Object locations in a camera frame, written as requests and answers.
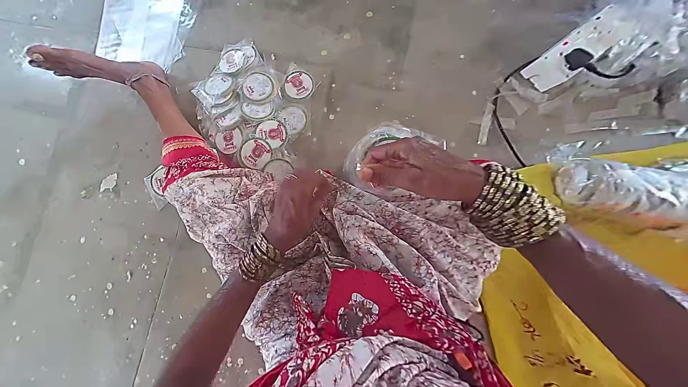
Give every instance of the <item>pile of packets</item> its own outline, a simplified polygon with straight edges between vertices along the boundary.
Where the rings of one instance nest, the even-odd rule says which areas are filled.
[[[273,175],[281,181],[294,171],[288,145],[310,134],[310,97],[317,85],[313,76],[292,63],[287,74],[272,68],[253,41],[225,45],[211,74],[191,92],[200,132],[223,155],[230,167],[241,166]],[[144,179],[161,209],[165,168]]]

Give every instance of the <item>concrete floor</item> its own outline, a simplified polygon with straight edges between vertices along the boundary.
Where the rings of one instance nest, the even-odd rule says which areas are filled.
[[[210,72],[223,44],[252,36],[279,70],[296,61],[321,78],[313,134],[296,148],[331,170],[371,126],[393,119],[444,137],[457,154],[514,165],[496,131],[479,147],[467,121],[482,115],[500,75],[541,54],[575,26],[567,15],[587,9],[544,0],[238,1],[206,0],[200,10],[171,71],[180,106],[195,119],[189,83]],[[161,138],[136,94],[24,63],[31,43],[93,52],[102,5],[25,0],[0,9],[2,386],[150,386],[219,286],[175,210],[149,204],[142,179],[160,164]],[[561,134],[538,117],[518,124],[511,134],[526,160],[543,150],[541,138]],[[99,195],[114,172],[114,192]],[[227,386],[247,385],[262,367],[242,337],[230,357]]]

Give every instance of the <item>bare foot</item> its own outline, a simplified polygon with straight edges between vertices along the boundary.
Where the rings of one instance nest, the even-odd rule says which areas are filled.
[[[152,62],[115,62],[88,52],[33,45],[26,50],[29,64],[52,71],[57,76],[102,78],[124,84],[138,74],[155,74],[165,79],[165,72]]]

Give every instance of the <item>gold bangle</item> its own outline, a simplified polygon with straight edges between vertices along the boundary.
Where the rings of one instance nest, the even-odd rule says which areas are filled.
[[[239,272],[247,281],[267,282],[280,266],[281,253],[260,233],[239,261]]]
[[[527,185],[517,171],[496,163],[484,168],[487,183],[466,213],[489,240],[520,247],[551,236],[566,222],[563,210]]]

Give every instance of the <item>yellow cloth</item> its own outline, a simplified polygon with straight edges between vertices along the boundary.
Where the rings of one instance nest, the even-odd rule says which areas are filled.
[[[661,158],[688,158],[688,143],[599,157],[648,166]],[[541,194],[561,204],[550,166],[535,165],[520,172]],[[623,226],[605,220],[570,219],[576,229],[629,262],[688,289],[688,243],[674,242],[655,231],[624,233]],[[643,385],[516,250],[502,253],[499,268],[485,279],[482,302],[497,362],[515,387]]]

